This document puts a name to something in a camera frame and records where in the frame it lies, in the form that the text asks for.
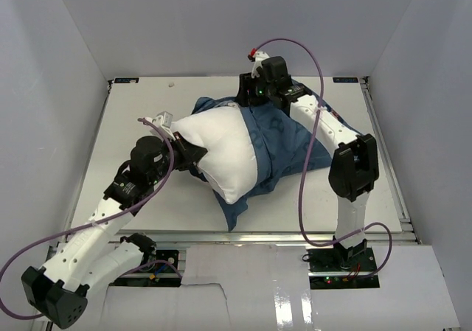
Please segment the white pillow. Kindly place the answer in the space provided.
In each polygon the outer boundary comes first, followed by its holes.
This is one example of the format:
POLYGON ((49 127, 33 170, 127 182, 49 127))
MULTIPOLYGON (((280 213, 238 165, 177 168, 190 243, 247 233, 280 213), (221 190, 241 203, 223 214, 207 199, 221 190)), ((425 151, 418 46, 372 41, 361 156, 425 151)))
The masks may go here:
POLYGON ((186 116, 173 122, 171 130, 207 150, 197 163, 198 171, 226 203, 236 203, 254 188, 256 155, 242 112, 235 103, 186 116))

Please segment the blue cartoon print pillowcase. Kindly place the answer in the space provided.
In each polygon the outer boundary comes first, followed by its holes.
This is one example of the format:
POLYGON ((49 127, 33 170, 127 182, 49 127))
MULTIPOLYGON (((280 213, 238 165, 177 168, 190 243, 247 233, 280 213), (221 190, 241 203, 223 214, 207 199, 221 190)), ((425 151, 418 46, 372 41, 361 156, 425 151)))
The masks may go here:
POLYGON ((250 197, 272 192, 282 177, 300 174, 303 170, 323 169, 331 164, 327 150, 319 142, 310 143, 310 131, 271 103, 242 107, 235 102, 234 97, 218 100, 201 97, 195 103, 191 115, 231 102, 241 110, 249 131, 257 160, 257 182, 254 188, 233 204, 226 203, 213 190, 229 230, 235 228, 238 216, 248 209, 247 200, 250 197))

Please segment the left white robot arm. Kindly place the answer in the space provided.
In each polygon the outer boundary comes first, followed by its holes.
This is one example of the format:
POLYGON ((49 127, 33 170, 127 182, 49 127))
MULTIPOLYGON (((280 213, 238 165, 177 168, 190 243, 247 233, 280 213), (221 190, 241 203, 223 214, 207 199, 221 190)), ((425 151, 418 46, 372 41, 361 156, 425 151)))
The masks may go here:
POLYGON ((124 273, 137 268, 149 271, 156 262, 151 240, 141 234, 125 237, 112 252, 104 248, 127 225, 173 170, 185 171, 207 154, 179 133, 162 140, 144 136, 136 141, 103 193, 86 227, 41 267, 29 267, 21 282, 27 301, 53 324, 64 330, 84 313, 87 297, 105 288, 124 273))

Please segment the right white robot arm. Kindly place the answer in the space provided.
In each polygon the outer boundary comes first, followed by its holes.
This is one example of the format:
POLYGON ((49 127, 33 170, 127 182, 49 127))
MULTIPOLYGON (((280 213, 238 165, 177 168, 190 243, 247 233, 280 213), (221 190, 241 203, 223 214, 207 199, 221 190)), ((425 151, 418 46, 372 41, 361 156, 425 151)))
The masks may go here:
POLYGON ((294 81, 284 58, 257 50, 248 58, 252 70, 240 75, 237 101, 271 103, 309 130, 331 158, 328 181, 338 198, 333 261, 338 269, 350 271, 367 249, 364 222, 369 194, 379 178, 377 142, 349 128, 321 96, 294 81))

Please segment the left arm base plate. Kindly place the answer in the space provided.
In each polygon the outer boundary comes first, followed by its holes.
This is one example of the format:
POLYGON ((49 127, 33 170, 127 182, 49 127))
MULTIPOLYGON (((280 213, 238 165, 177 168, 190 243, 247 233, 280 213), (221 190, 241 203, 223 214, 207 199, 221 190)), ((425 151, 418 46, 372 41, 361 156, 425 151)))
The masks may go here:
POLYGON ((155 260, 167 261, 183 275, 186 253, 183 250, 155 250, 154 254, 144 256, 142 264, 148 263, 138 271, 121 276, 110 284, 114 287, 137 288, 177 288, 181 285, 181 278, 168 264, 163 262, 151 262, 155 260))

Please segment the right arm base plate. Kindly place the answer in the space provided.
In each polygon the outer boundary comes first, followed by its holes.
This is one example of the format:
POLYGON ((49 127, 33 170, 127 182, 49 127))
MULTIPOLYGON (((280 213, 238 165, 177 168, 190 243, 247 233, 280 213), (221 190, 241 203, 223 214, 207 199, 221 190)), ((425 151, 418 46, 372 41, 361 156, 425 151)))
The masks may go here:
POLYGON ((367 276, 377 268, 371 248, 349 262, 343 261, 339 252, 333 248, 314 248, 307 250, 302 256, 302 261, 308 264, 311 290, 354 290, 380 287, 377 275, 367 276))

